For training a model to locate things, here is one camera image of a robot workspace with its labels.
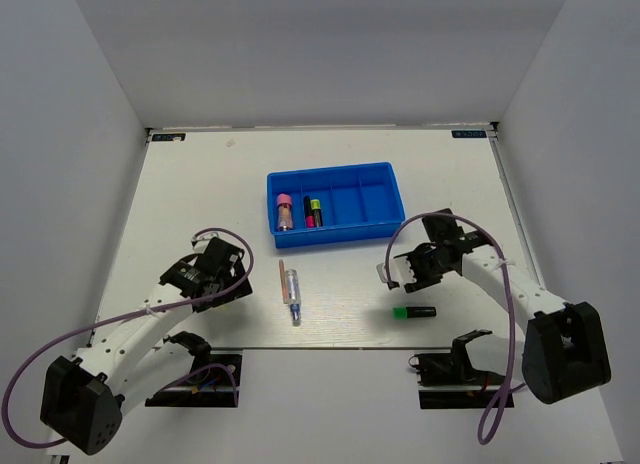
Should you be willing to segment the green cap black highlighter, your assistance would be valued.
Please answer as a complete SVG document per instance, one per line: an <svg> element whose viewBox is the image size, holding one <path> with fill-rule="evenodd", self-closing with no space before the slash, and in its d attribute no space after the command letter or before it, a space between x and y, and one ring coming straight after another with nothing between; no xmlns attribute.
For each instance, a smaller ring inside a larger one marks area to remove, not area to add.
<svg viewBox="0 0 640 464"><path fill-rule="evenodd" d="M432 306L405 306L393 308L393 317L397 320L433 318L436 316L437 310Z"/></svg>

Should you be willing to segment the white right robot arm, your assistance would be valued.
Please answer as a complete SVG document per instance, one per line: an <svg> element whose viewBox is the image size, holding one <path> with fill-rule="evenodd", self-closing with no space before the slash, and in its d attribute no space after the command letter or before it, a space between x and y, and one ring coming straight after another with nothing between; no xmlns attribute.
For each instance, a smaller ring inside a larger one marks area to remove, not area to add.
<svg viewBox="0 0 640 464"><path fill-rule="evenodd" d="M464 231L447 209L422 224L428 242L389 263L404 290L417 292L455 272L497 302L524 334L509 340L479 329L454 338L447 362L427 385L472 383L489 374L519 381L552 404L610 381L601 319L591 304L546 290L509 263L487 233Z"/></svg>

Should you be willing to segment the pink cap black highlighter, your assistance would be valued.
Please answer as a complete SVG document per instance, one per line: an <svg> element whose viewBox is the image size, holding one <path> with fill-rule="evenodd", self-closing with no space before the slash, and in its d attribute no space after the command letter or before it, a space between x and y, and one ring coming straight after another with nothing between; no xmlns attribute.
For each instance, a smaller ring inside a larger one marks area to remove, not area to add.
<svg viewBox="0 0 640 464"><path fill-rule="evenodd" d="M311 198L308 195L303 197L303 207L304 207L304 216L305 216L305 226L307 228L314 228L316 226L315 219L313 215L313 210L311 207Z"/></svg>

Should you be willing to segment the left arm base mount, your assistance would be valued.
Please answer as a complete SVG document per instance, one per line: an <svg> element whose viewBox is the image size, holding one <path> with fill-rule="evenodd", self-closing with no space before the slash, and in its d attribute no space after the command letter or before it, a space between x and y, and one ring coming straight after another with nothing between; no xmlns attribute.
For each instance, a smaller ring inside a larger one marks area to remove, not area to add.
<svg viewBox="0 0 640 464"><path fill-rule="evenodd" d="M239 403L243 354L211 353L203 370L147 399L147 408L236 408Z"/></svg>

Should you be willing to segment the crayon bottle pink cap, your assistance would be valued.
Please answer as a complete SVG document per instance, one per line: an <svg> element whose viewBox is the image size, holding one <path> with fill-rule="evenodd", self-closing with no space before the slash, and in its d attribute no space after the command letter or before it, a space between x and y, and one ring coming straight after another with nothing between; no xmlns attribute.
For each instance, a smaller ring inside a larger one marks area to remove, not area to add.
<svg viewBox="0 0 640 464"><path fill-rule="evenodd" d="M277 230L279 232L290 231L294 228L292 207L290 195L281 193L277 196Z"/></svg>

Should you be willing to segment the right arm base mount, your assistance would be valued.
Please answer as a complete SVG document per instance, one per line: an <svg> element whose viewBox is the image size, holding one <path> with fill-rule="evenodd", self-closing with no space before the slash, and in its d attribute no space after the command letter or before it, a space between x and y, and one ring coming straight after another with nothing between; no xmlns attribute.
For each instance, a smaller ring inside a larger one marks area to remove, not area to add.
<svg viewBox="0 0 640 464"><path fill-rule="evenodd" d="M497 407L508 355L508 339L480 329L455 338L446 350L411 356L408 366L417 375L420 408Z"/></svg>

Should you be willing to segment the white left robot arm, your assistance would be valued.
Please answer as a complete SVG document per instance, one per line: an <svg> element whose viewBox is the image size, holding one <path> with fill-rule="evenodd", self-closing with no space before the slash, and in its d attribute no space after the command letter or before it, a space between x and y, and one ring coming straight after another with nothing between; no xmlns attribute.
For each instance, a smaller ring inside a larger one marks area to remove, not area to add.
<svg viewBox="0 0 640 464"><path fill-rule="evenodd" d="M245 251L216 234L193 238L192 247L161 275L140 316L48 367L40 419L85 454L102 451L128 412L167 388L237 385L233 367L214 361L204 338L177 327L251 294Z"/></svg>

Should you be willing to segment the yellow cap black highlighter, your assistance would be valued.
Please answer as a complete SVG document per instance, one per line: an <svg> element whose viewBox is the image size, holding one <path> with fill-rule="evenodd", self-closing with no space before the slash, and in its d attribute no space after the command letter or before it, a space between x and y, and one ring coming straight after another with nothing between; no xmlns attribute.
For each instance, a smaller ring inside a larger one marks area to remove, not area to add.
<svg viewBox="0 0 640 464"><path fill-rule="evenodd" d="M311 212L314 220L314 226L320 228L323 226L322 207L319 199L310 200Z"/></svg>

